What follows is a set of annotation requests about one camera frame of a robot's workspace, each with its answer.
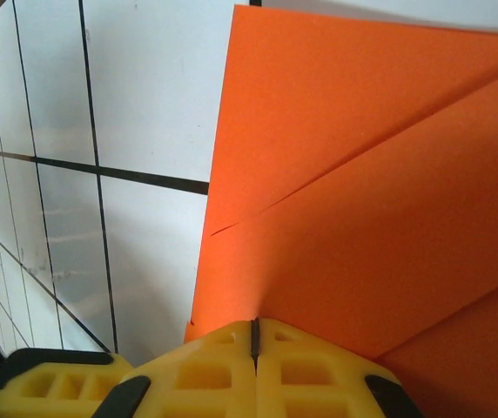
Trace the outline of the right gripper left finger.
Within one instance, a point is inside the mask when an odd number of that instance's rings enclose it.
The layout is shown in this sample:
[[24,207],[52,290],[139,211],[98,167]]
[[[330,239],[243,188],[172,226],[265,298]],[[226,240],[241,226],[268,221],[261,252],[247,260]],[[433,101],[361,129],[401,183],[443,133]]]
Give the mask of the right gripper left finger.
[[134,367],[23,348],[0,364],[0,418],[253,418],[252,325],[236,321]]

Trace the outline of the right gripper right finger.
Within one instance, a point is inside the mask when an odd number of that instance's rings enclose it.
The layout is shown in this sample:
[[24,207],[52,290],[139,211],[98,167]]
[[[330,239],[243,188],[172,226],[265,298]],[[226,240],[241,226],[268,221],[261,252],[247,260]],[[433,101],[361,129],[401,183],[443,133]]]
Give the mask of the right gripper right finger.
[[388,369],[272,319],[259,320],[257,418],[420,418]]

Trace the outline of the orange paper sheet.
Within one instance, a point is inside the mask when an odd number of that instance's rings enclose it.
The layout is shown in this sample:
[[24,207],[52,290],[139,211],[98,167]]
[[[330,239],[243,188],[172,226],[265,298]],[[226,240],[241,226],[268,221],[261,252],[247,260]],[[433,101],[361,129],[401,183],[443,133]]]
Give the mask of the orange paper sheet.
[[257,316],[498,418],[498,33],[235,7],[185,336]]

